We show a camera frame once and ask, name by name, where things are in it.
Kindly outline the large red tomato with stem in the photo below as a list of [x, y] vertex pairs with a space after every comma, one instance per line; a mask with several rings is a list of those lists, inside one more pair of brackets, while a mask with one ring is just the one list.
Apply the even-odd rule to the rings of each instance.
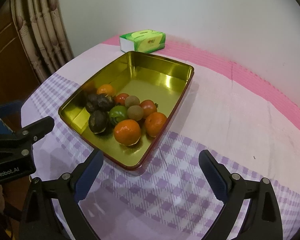
[[147, 118], [150, 114], [157, 112], [158, 104], [152, 100], [144, 100], [140, 103], [140, 107], [143, 109], [143, 118]]

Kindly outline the gold toffee tin box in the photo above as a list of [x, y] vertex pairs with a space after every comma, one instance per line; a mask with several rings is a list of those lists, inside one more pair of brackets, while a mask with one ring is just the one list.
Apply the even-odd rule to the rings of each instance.
[[141, 174], [193, 75], [188, 64], [130, 51], [79, 87], [58, 113], [90, 146]]

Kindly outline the green-brown longan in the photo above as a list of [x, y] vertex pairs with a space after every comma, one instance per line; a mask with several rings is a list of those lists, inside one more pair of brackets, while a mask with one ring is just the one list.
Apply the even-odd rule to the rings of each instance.
[[125, 106], [127, 108], [132, 107], [132, 106], [138, 106], [139, 104], [140, 104], [140, 99], [137, 96], [134, 96], [134, 95], [130, 95], [125, 100]]
[[130, 106], [127, 115], [132, 120], [140, 121], [143, 118], [143, 108], [139, 105]]

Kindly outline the small dark passion fruit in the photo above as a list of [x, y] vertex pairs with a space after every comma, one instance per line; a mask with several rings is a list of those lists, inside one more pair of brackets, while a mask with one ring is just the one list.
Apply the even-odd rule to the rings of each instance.
[[115, 101], [111, 95], [103, 93], [98, 95], [97, 105], [101, 111], [109, 112], [115, 106]]

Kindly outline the small red tomato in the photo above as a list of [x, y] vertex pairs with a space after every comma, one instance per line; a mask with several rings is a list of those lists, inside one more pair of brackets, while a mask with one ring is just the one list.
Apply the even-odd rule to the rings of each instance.
[[120, 93], [114, 97], [115, 105], [125, 106], [125, 100], [129, 97], [127, 93]]

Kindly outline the brown wooden door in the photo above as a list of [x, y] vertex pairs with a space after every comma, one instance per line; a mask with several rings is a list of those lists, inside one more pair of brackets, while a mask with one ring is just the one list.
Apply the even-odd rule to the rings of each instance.
[[26, 100], [38, 86], [7, 0], [0, 8], [0, 103]]

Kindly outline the large orange mandarin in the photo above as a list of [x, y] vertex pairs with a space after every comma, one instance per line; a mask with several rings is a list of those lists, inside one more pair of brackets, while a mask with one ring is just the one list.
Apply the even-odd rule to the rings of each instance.
[[123, 120], [115, 126], [114, 138], [124, 146], [135, 145], [141, 138], [141, 128], [135, 120]]

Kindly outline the green tissue pack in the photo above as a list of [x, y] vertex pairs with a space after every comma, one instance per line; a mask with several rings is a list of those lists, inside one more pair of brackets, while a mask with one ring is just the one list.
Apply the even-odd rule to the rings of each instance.
[[166, 34], [151, 29], [123, 34], [119, 37], [120, 48], [123, 52], [137, 51], [152, 53], [165, 48]]

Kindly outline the green tomato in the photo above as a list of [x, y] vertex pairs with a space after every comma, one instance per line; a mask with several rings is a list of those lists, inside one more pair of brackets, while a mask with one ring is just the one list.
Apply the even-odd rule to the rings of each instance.
[[128, 114], [125, 106], [117, 105], [109, 111], [109, 121], [113, 126], [126, 119], [128, 119]]

